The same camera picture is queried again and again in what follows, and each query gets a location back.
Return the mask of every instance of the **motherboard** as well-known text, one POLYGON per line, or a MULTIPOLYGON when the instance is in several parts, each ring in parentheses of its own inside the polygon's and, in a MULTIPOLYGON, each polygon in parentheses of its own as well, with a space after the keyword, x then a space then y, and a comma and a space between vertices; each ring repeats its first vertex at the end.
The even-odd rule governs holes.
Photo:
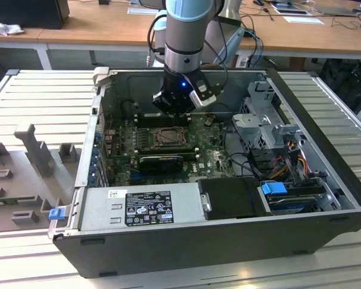
POLYGON ((234 176, 222 147, 223 126, 214 118, 190 116, 184 126, 139 122, 124 120, 106 131, 110 185, 173 184, 234 176))

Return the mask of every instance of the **barcode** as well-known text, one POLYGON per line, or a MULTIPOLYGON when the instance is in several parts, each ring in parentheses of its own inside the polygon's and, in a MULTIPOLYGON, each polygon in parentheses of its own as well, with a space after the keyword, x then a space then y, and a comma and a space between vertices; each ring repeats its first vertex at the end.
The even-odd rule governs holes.
POLYGON ((172 214, 164 214, 164 215, 161 215, 161 218, 162 218, 162 219, 170 219, 170 218, 172 218, 172 217, 173 217, 172 214))

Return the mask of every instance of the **green circuit board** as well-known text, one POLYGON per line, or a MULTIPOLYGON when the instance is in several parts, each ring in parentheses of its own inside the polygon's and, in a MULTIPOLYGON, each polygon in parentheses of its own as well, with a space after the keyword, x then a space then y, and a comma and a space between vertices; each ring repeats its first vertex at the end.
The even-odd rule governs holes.
MULTIPOLYGON (((134 122, 126 121, 115 128, 115 135, 109 150, 109 182, 110 185, 150 185, 195 182, 199 178, 219 178, 234 176, 221 145, 223 132, 219 123, 205 125, 206 116, 193 116, 185 127, 138 128, 134 122), (143 175, 139 171, 136 153, 147 149, 152 151, 160 147, 159 143, 172 143, 172 133, 184 134, 184 141, 177 143, 185 149, 198 148, 198 157, 192 161, 184 161, 181 173, 171 175, 143 175)), ((160 147, 158 153, 171 155, 173 149, 160 147)))

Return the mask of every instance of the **power supply label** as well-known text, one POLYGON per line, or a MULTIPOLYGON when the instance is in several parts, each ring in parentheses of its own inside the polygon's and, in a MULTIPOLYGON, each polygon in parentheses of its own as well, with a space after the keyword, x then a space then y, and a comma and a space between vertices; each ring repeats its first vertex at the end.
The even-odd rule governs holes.
POLYGON ((126 226, 174 223, 170 191, 126 194, 126 226))

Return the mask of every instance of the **black computer case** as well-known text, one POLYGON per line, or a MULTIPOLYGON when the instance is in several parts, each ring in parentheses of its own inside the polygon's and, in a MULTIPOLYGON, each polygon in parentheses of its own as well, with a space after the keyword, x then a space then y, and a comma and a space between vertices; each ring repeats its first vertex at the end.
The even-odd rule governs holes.
POLYGON ((69 13, 67 0, 0 0, 0 22, 22 28, 60 29, 69 13))

